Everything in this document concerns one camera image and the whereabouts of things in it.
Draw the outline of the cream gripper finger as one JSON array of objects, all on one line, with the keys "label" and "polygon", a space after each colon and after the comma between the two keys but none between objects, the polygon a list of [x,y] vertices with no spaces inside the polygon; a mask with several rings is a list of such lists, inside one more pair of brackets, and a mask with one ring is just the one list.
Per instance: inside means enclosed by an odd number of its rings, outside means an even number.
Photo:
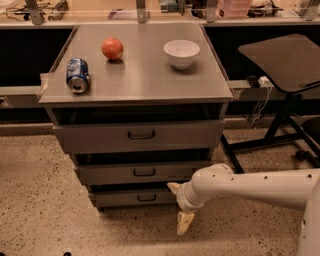
[{"label": "cream gripper finger", "polygon": [[179,188],[181,187],[181,184],[176,182],[168,182],[167,187],[171,190],[171,192],[174,195],[176,195],[178,193]]},{"label": "cream gripper finger", "polygon": [[177,214],[177,234],[183,235],[191,225],[195,214],[193,212],[179,211]]}]

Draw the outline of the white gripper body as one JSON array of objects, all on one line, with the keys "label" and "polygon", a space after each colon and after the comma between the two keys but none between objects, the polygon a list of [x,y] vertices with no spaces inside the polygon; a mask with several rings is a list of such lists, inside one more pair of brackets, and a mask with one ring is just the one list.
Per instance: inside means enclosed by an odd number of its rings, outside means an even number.
[{"label": "white gripper body", "polygon": [[183,212],[196,212],[204,205],[204,201],[194,191],[190,182],[180,184],[176,193],[176,200]]}]

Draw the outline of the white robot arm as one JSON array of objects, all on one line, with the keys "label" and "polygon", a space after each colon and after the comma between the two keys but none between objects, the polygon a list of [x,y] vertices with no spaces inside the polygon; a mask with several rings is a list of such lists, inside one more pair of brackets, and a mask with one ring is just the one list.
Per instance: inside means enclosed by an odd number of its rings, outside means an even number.
[{"label": "white robot arm", "polygon": [[194,213],[216,196],[238,196],[304,211],[296,256],[320,254],[320,169],[236,174],[225,164],[197,170],[190,181],[169,182],[180,211],[177,233],[184,234]]}]

